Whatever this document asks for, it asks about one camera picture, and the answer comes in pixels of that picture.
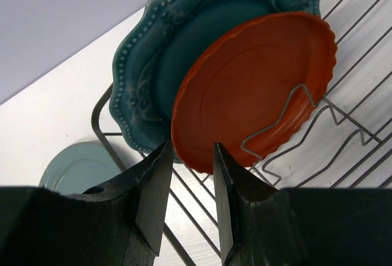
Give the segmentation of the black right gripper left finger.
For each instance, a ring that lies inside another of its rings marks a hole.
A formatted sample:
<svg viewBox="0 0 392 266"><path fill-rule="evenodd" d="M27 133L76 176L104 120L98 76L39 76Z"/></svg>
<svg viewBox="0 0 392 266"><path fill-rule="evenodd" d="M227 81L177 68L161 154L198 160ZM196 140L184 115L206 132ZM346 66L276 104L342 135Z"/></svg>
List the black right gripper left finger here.
<svg viewBox="0 0 392 266"><path fill-rule="evenodd" d="M160 253L173 147L81 194L1 188L2 265L152 265Z"/></svg>

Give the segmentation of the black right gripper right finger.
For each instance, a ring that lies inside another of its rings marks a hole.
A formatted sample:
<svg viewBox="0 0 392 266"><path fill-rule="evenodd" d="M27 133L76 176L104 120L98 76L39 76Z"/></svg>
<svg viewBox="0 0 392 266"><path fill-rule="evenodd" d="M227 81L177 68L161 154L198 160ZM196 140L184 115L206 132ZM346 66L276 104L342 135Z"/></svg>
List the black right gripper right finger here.
<svg viewBox="0 0 392 266"><path fill-rule="evenodd" d="M276 189L221 143L213 178L223 265L390 265L390 189Z"/></svg>

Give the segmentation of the light blue round plate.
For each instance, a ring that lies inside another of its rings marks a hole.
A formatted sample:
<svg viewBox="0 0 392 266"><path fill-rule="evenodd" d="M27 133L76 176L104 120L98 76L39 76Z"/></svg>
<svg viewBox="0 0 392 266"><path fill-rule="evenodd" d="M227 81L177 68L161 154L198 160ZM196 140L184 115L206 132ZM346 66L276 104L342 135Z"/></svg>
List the light blue round plate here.
<svg viewBox="0 0 392 266"><path fill-rule="evenodd" d="M39 186L62 195L81 194L120 173L102 145L81 142L68 146L51 160Z"/></svg>

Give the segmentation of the orange fluted plate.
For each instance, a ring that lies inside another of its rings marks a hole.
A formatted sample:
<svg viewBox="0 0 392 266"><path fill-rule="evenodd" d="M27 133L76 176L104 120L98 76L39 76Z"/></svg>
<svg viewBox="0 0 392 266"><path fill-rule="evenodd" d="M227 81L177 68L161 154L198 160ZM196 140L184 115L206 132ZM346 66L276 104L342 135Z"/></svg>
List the orange fluted plate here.
<svg viewBox="0 0 392 266"><path fill-rule="evenodd" d="M326 94L336 53L331 26L309 13L269 14L229 30L179 87L171 118L177 156L210 174L216 142L245 167L275 152Z"/></svg>

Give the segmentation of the teal scalloped ornate plate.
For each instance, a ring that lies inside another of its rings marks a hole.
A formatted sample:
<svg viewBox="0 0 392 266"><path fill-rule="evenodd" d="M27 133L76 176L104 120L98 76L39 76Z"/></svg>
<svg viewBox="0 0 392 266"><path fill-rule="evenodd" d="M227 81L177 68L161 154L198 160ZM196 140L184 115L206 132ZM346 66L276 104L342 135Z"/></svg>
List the teal scalloped ornate plate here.
<svg viewBox="0 0 392 266"><path fill-rule="evenodd" d="M234 27L271 13L320 14L320 0L149 0L113 58L110 113L126 143L150 153L170 138L172 108L190 67Z"/></svg>

